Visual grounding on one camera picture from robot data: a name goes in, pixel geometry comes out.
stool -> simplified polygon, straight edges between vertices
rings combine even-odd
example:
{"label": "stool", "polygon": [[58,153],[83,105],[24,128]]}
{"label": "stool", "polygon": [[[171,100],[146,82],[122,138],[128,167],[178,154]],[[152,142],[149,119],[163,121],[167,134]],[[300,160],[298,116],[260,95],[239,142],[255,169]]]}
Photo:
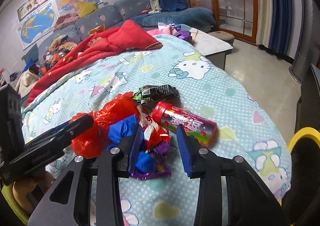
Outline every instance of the stool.
{"label": "stool", "polygon": [[235,40],[235,37],[233,35],[223,31],[211,32],[209,33],[209,35],[212,35],[222,41],[225,41],[231,46],[233,45],[233,41]]}

red plastic bag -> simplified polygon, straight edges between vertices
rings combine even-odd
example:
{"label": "red plastic bag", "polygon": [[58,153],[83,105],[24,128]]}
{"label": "red plastic bag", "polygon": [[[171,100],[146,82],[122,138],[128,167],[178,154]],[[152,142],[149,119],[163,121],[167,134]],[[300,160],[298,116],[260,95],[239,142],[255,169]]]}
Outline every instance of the red plastic bag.
{"label": "red plastic bag", "polygon": [[[90,112],[93,117],[93,126],[71,142],[71,148],[76,155],[93,158],[102,155],[110,144],[108,140],[109,126],[133,114],[139,115],[134,101],[133,92],[118,94],[114,99],[104,105],[101,110]],[[87,113],[77,113],[70,122]]]}
{"label": "red plastic bag", "polygon": [[101,110],[93,113],[93,119],[103,133],[108,134],[109,126],[123,120],[131,115],[139,115],[137,107],[131,98],[133,92],[118,94],[107,102]]}

red cap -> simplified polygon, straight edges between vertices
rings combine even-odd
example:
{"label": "red cap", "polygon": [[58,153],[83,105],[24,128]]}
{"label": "red cap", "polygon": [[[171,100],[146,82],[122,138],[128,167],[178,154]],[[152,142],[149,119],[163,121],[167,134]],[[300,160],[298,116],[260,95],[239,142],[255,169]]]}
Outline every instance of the red cap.
{"label": "red cap", "polygon": [[160,124],[163,113],[167,108],[171,108],[171,107],[172,107],[171,104],[160,101],[152,112],[152,119],[156,123]]}

light blue bedsheet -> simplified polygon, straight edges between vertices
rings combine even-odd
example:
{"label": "light blue bedsheet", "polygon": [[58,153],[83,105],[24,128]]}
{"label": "light blue bedsheet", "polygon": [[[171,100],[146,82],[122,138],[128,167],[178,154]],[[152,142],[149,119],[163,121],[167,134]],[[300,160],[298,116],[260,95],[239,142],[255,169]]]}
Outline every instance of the light blue bedsheet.
{"label": "light blue bedsheet", "polygon": [[[291,156],[265,111],[240,83],[189,43],[164,34],[156,39],[163,43],[159,50],[127,51],[98,60],[40,94],[23,111],[25,141],[78,112],[101,109],[118,93],[170,84],[179,90],[183,108],[218,124],[219,139],[211,150],[227,158],[243,156],[280,199],[290,184]],[[171,178],[120,179],[125,225],[193,225],[199,180],[190,180],[184,173],[175,138],[171,145],[166,161]],[[47,166],[55,177],[74,157],[70,148],[65,152]]]}

white table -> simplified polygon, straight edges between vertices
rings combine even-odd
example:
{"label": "white table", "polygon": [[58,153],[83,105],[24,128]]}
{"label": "white table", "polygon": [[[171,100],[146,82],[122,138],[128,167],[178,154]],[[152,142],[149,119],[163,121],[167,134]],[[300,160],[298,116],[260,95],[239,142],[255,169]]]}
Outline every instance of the white table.
{"label": "white table", "polygon": [[216,67],[224,70],[226,54],[233,48],[230,44],[185,24],[181,25],[181,30],[190,31],[193,46]]}

